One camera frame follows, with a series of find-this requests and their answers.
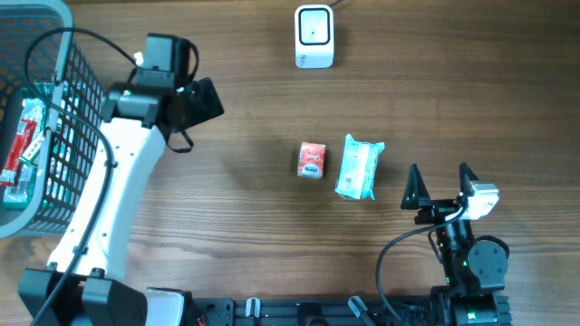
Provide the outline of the white green candy pack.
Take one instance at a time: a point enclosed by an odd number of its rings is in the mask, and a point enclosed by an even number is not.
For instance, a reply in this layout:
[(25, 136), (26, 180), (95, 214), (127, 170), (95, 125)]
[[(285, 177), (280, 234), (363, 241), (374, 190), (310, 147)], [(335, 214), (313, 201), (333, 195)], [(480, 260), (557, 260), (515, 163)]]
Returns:
[(27, 165), (35, 165), (35, 160), (40, 155), (44, 140), (44, 132), (40, 131), (36, 136), (33, 137), (29, 145), (26, 147), (19, 158), (20, 161)]

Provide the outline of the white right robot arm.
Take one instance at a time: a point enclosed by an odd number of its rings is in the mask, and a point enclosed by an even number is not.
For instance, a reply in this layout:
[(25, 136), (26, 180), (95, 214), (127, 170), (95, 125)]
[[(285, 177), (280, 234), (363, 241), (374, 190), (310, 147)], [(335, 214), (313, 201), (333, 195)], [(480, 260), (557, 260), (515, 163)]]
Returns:
[(432, 199), (417, 165), (410, 166), (401, 209), (413, 210), (416, 225), (429, 228), (431, 248), (443, 266), (444, 286), (431, 289), (423, 321), (427, 325), (499, 325), (498, 292), (505, 289), (510, 251), (492, 235), (475, 236), (471, 224), (487, 216), (499, 190), (459, 165), (459, 194)]

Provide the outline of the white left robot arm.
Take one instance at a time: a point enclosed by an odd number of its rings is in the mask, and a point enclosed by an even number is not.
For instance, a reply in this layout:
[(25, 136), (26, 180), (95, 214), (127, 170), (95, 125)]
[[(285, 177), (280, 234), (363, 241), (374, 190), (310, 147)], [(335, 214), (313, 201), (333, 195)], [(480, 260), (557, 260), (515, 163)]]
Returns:
[(36, 325), (150, 325), (181, 321), (179, 292), (140, 292), (126, 285), (131, 228), (152, 170), (171, 135), (220, 116), (213, 82), (198, 79), (197, 46), (149, 34), (144, 61), (115, 82), (93, 128), (97, 150), (72, 220), (43, 270), (28, 269), (20, 296)]

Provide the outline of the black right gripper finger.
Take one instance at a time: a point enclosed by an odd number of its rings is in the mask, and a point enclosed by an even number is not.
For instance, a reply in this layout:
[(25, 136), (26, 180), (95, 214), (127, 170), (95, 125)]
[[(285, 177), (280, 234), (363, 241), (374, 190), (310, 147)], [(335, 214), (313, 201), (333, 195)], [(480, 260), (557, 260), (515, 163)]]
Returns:
[(479, 182), (479, 178), (471, 170), (466, 162), (459, 165), (459, 185), (460, 185), (460, 196), (461, 197), (471, 197), (474, 195), (475, 190), (473, 189), (474, 184)]
[(403, 210), (419, 210), (430, 205), (430, 194), (416, 164), (411, 164), (407, 186), (401, 201)]

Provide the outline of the orange small snack box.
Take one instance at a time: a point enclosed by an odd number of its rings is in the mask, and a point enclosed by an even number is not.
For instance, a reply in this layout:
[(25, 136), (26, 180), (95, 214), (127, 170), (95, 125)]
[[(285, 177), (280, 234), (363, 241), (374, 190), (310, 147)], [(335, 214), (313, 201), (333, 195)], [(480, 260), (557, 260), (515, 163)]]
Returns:
[(321, 178), (324, 174), (325, 150), (324, 144), (303, 142), (299, 150), (297, 176)]

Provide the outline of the teal tissue pack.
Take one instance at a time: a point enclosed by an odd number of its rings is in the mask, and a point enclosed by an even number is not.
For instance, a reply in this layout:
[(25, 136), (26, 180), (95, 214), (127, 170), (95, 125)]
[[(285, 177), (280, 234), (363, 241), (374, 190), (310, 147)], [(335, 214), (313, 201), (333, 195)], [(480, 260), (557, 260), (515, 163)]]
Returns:
[(345, 136), (343, 159), (334, 192), (352, 200), (375, 199), (373, 193), (379, 156), (385, 143), (355, 140), (351, 134)]

